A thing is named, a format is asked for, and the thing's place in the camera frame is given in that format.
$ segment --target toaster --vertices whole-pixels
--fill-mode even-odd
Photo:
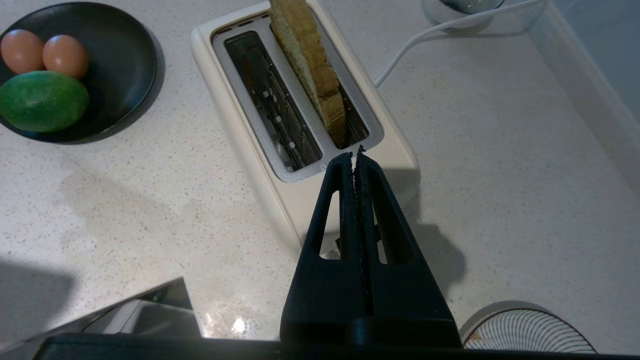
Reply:
[[[256,4],[196,27],[193,57],[248,182],[282,244],[295,254],[316,205],[329,161],[362,146],[383,169],[400,205],[416,196],[418,161],[344,37],[315,0],[307,2],[340,83],[346,141],[329,137],[271,31],[269,3]],[[340,236],[333,196],[321,254]]]

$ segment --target black bowl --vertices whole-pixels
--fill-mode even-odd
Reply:
[[[24,29],[46,42],[70,35],[89,54],[81,80],[89,106],[74,125],[60,131],[23,131],[0,117],[7,128],[27,138],[54,143],[83,143],[105,138],[137,120],[156,99],[164,79],[162,49],[153,34],[128,13],[97,3],[49,6],[18,20],[3,34]],[[0,61],[0,85],[15,74]]]

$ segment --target countertop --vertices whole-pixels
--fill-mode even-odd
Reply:
[[[9,0],[0,28],[53,0]],[[274,339],[281,251],[191,57],[197,25],[255,1],[107,0],[142,21],[164,87],[86,145],[0,129],[0,348],[183,277],[207,337]],[[429,26],[419,1],[325,0],[368,73]],[[418,45],[380,88],[420,161],[406,209],[459,326],[532,302],[599,352],[640,354],[640,202],[512,15]],[[246,330],[235,333],[243,319]]]

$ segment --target brown egg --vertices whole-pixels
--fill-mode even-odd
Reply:
[[[11,30],[2,39],[0,53],[6,66],[16,74],[44,70],[42,48],[38,35],[26,30]]]
[[[61,72],[80,79],[89,67],[89,55],[80,42],[68,35],[56,35],[47,41],[42,51],[49,71]]]

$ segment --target power cord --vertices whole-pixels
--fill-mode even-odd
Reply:
[[[543,1],[546,1],[546,0],[526,0],[526,1],[523,1],[523,2],[518,3],[518,4],[505,6],[503,8],[487,10],[485,12],[479,12],[479,13],[475,13],[475,14],[472,14],[472,15],[467,15],[465,17],[461,17],[459,19],[443,22],[442,24],[439,24],[439,25],[433,26],[431,28],[425,29],[424,31],[421,31],[421,32],[417,33],[416,35],[414,35],[411,39],[409,39],[409,41],[407,41],[400,48],[400,50],[397,52],[397,54],[394,56],[394,58],[391,60],[391,62],[389,62],[389,64],[387,65],[385,70],[382,72],[382,74],[380,74],[380,76],[374,81],[374,85],[376,85],[376,88],[379,87],[382,84],[382,82],[384,82],[384,80],[386,80],[387,76],[389,76],[389,74],[394,69],[394,67],[396,67],[396,65],[398,64],[400,59],[412,47],[416,46],[419,42],[421,42],[422,38],[424,38],[427,35],[430,35],[432,33],[436,33],[437,31],[453,28],[453,27],[458,26],[458,25],[464,25],[466,23],[470,23],[470,22],[473,22],[473,21],[476,21],[476,20],[481,20],[481,19],[492,17],[492,16],[496,16],[498,14],[513,12],[515,10],[526,8],[528,6],[532,6],[532,5],[541,3]]]

